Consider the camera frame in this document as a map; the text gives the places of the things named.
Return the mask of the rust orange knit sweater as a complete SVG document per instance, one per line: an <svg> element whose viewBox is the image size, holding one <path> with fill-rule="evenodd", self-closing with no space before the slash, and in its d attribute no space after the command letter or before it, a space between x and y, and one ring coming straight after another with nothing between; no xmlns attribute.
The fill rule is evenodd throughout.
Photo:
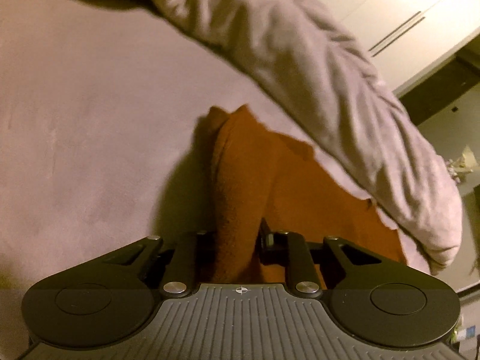
<svg viewBox="0 0 480 360"><path fill-rule="evenodd" d="M374 203L341 188L318 164L312 147L262 125L247 106L212 107L199 125L216 220L216 283L279 283L284 271L256 257L261 222L309 242L340 236L405 263L395 230Z"/></svg>

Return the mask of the white wardrobe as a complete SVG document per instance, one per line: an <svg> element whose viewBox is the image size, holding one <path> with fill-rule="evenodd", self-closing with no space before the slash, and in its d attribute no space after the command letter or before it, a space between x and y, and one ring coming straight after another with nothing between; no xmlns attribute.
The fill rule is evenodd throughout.
<svg viewBox="0 0 480 360"><path fill-rule="evenodd" d="M479 34L479 0L320 0L397 94Z"/></svg>

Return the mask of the pink bed sheet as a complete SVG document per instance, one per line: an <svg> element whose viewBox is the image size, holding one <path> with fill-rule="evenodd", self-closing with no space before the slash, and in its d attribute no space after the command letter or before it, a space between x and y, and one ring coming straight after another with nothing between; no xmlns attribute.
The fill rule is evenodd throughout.
<svg viewBox="0 0 480 360"><path fill-rule="evenodd" d="M203 117L248 105L311 144L290 116L150 0L1 0L1 357L27 348L20 314L41 278L149 233L216 223Z"/></svg>

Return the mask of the dark door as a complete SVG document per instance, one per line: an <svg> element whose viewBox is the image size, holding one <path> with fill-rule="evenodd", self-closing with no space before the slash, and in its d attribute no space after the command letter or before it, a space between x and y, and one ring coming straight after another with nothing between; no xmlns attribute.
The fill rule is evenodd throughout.
<svg viewBox="0 0 480 360"><path fill-rule="evenodd" d="M414 125L418 126L479 83L479 68L455 57L433 75L400 97Z"/></svg>

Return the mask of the grey fleece blanket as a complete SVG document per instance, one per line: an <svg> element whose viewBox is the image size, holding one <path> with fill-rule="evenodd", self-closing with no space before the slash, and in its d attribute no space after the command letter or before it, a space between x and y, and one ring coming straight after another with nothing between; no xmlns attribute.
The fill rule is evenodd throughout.
<svg viewBox="0 0 480 360"><path fill-rule="evenodd" d="M455 259L462 201L444 160L356 39L318 0L152 0L240 67L419 241L433 274Z"/></svg>

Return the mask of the crumpled white bag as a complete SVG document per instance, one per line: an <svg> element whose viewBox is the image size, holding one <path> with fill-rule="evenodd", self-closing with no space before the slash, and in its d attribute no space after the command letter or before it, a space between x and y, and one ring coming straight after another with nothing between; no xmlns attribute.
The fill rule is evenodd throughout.
<svg viewBox="0 0 480 360"><path fill-rule="evenodd" d="M468 145L462 150L460 157L448 159L445 164L448 174L457 185L463 183L467 175L479 170L479 162Z"/></svg>

